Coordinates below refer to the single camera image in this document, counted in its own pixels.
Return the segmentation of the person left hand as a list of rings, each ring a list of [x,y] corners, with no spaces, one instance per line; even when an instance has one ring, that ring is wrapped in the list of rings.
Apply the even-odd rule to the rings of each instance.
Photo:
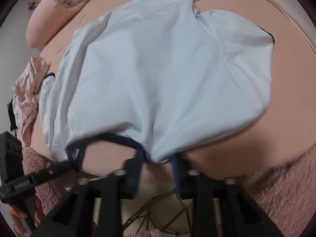
[[[27,214],[15,205],[7,205],[8,214],[13,223],[13,232],[16,236],[28,237],[29,233],[25,229],[22,219],[27,218]],[[34,211],[34,224],[37,227],[40,225],[42,219],[44,218],[42,204],[39,198],[35,199],[35,211]]]

